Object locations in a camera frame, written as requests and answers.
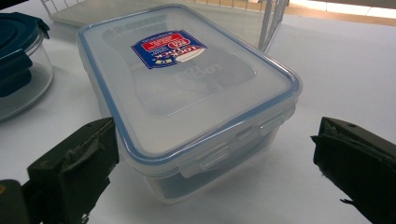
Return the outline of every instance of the blue lid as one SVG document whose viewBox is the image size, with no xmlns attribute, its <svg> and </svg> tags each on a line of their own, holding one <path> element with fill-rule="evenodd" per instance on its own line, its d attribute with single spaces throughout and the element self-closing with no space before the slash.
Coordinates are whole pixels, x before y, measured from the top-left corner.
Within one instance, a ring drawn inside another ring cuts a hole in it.
<svg viewBox="0 0 396 224">
<path fill-rule="evenodd" d="M 28 84 L 33 65 L 25 51 L 50 29 L 41 19 L 18 12 L 0 13 L 0 97 Z"/>
</svg>

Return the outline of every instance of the white surface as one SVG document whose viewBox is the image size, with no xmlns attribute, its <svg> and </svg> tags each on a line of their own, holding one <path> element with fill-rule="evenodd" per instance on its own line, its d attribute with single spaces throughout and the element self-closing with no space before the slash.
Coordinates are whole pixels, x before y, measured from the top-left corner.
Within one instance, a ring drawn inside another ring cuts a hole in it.
<svg viewBox="0 0 396 224">
<path fill-rule="evenodd" d="M 49 23 L 55 66 L 49 91 L 0 123 L 0 179 L 27 180 L 26 167 L 100 112 L 78 57 L 76 31 L 49 22 L 38 0 L 17 9 Z M 159 203 L 122 161 L 93 209 L 96 223 L 369 223 L 312 162 L 322 116 L 344 119 L 396 143 L 396 28 L 285 15 L 268 52 L 296 71 L 304 90 L 265 156 L 185 202 Z"/>
</svg>

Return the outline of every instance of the transparent container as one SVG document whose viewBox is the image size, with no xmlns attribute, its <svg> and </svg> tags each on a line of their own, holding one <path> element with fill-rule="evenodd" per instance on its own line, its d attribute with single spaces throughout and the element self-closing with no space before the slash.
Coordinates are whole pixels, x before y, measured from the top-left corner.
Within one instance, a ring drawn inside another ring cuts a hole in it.
<svg viewBox="0 0 396 224">
<path fill-rule="evenodd" d="M 0 121 L 35 103 L 49 88 L 53 68 L 43 46 L 50 29 L 39 18 L 1 13 Z"/>
<path fill-rule="evenodd" d="M 287 67 L 180 5 L 85 26 L 78 47 L 121 152 L 167 203 L 265 151 L 302 90 Z"/>
</svg>

